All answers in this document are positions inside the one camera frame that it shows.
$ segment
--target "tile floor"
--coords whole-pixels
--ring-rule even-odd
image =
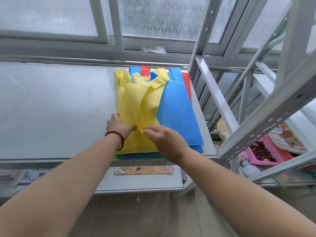
[[[199,188],[176,200],[170,192],[94,195],[69,237],[101,236],[238,237]]]

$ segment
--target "yellow bag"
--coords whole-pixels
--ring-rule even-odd
[[[117,154],[157,152],[155,144],[143,134],[148,125],[159,125],[156,119],[163,89],[169,80],[167,72],[150,82],[148,77],[134,73],[133,83],[128,71],[119,69],[115,71],[118,112],[121,120],[129,125],[137,125],[124,142],[124,148]]]

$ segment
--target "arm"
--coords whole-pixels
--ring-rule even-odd
[[[149,126],[144,134],[163,157],[188,173],[239,236],[315,236],[312,221],[258,185],[193,151],[176,131]]]
[[[136,128],[117,114],[107,124],[124,139]],[[109,134],[16,194],[0,208],[1,236],[67,236],[120,145],[121,138]]]

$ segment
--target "red cloth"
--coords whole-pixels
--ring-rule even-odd
[[[183,80],[184,80],[184,84],[185,84],[186,90],[188,91],[188,94],[189,94],[189,97],[190,97],[190,101],[192,103],[190,76],[189,76],[188,73],[182,72],[182,77],[183,77]]]
[[[149,77],[150,67],[149,66],[140,66],[140,75]]]

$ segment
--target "red beaded bracelet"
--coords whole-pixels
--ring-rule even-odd
[[[123,146],[124,146],[124,137],[117,131],[108,131],[106,132],[105,136],[107,136],[108,134],[111,134],[111,133],[114,133],[114,134],[117,134],[119,137],[121,137],[121,140],[122,140],[122,146],[118,148],[118,151],[123,149]]]

